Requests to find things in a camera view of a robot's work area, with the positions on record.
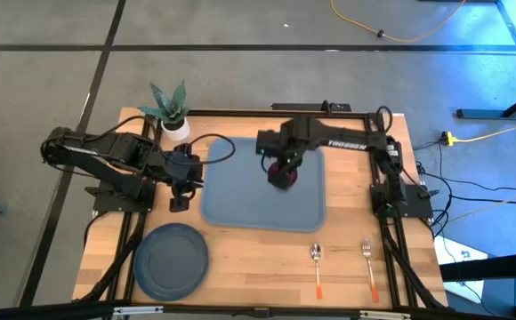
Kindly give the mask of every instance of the gray floor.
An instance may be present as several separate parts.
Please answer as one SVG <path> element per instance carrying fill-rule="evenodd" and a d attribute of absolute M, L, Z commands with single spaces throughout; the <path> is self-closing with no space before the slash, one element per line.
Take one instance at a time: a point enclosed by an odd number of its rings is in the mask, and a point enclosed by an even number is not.
<path fill-rule="evenodd" d="M 0 43 L 103 44 L 116 4 L 0 1 Z M 405 37 L 429 29 L 455 7 L 412 0 L 335 4 L 346 15 Z M 516 21 L 516 3 L 507 8 Z M 328 1 L 316 0 L 128 1 L 116 36 L 116 44 L 382 43 L 387 42 L 335 17 Z M 494 5 L 467 4 L 422 44 L 513 42 Z M 76 126 L 98 58 L 97 52 L 0 52 L 0 203 L 9 208 L 0 216 L 0 307 L 18 297 L 59 176 L 42 164 L 38 145 L 53 127 Z M 152 105 L 149 82 L 170 90 L 182 79 L 193 108 L 266 109 L 274 102 L 323 99 L 350 103 L 357 111 L 387 105 L 407 114 L 414 145 L 436 140 L 445 130 L 466 138 L 516 124 L 454 118 L 458 108 L 506 108 L 516 101 L 514 53 L 113 52 L 88 132 L 112 126 L 121 107 Z M 516 186 L 516 132 L 443 151 L 447 177 Z M 419 151 L 417 158 L 429 172 L 439 171 L 436 148 Z M 433 199 L 440 208 L 445 190 L 425 180 L 442 190 Z M 88 185 L 94 182 L 73 178 L 38 304 L 70 299 L 93 202 L 84 192 Z M 514 195 L 453 188 L 459 196 Z M 483 205 L 455 200 L 450 214 Z M 497 256 L 516 253 L 516 205 L 456 221 L 446 236 Z"/>

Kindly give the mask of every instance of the blue plate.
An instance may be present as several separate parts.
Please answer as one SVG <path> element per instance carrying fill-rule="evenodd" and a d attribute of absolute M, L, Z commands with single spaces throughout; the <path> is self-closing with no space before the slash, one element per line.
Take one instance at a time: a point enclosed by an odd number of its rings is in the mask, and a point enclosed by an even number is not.
<path fill-rule="evenodd" d="M 135 253 L 133 274 L 152 299 L 179 300 L 203 282 L 208 269 L 205 239 L 194 228 L 170 223 L 151 231 Z"/>

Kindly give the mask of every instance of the metal fork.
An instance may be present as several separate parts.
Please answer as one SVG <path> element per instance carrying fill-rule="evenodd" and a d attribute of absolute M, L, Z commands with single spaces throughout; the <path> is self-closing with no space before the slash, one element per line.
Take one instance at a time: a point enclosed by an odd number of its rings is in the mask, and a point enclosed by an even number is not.
<path fill-rule="evenodd" d="M 361 245 L 363 256 L 367 259 L 368 265 L 368 276 L 371 284 L 371 295 L 373 296 L 373 302 L 379 301 L 379 292 L 376 290 L 375 278 L 373 277 L 373 268 L 371 267 L 371 244 L 368 238 L 365 238 L 365 242 Z"/>

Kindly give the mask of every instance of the metal spoon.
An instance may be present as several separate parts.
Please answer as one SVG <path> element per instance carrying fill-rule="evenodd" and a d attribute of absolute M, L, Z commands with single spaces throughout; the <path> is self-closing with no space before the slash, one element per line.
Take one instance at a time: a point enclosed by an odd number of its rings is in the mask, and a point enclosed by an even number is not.
<path fill-rule="evenodd" d="M 310 250 L 311 257 L 315 261 L 315 277 L 317 283 L 317 294 L 318 299 L 321 299 L 323 295 L 321 294 L 321 284 L 319 283 L 319 258 L 321 258 L 321 246 L 319 244 L 314 244 L 311 246 Z"/>

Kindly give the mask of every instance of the wooden table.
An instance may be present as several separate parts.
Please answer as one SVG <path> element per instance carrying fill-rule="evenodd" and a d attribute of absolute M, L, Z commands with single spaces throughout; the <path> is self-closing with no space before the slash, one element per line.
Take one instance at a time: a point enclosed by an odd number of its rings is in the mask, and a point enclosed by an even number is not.
<path fill-rule="evenodd" d="M 120 121 L 138 115 L 135 108 L 123 108 Z M 287 118 L 189 116 L 188 140 L 209 132 L 230 137 L 255 137 L 258 130 L 279 130 Z M 363 130 L 362 121 L 324 119 L 325 124 Z M 141 133 L 143 121 L 132 121 L 121 132 Z M 389 134 L 402 143 L 407 171 L 418 178 L 408 137 L 405 117 L 395 115 Z M 214 138 L 194 145 L 193 153 L 206 160 Z M 162 139 L 163 149 L 175 142 Z M 181 222 L 196 228 L 205 238 L 210 265 L 204 282 L 190 296 L 174 303 L 220 306 L 391 308 L 391 298 L 383 260 L 382 241 L 373 216 L 368 186 L 371 171 L 368 153 L 337 148 L 322 148 L 326 167 L 327 219 L 318 231 L 295 233 L 254 228 L 229 228 L 208 224 L 201 216 L 201 191 L 186 212 L 170 213 L 169 187 L 157 186 L 153 211 L 148 215 L 145 233 L 161 225 Z M 121 212 L 111 212 L 90 228 L 88 243 L 80 265 L 73 297 L 88 293 L 114 259 L 122 222 Z M 437 300 L 447 304 L 431 234 L 419 220 L 404 219 L 407 246 L 412 267 Z M 371 300 L 368 271 L 360 245 L 369 237 L 373 245 L 373 268 L 380 302 Z M 321 244 L 320 278 L 323 299 L 316 298 L 315 268 L 310 246 Z M 123 297 L 127 263 L 122 267 L 117 298 Z M 402 272 L 396 266 L 400 299 L 407 304 Z M 137 284 L 133 302 L 155 303 Z"/>

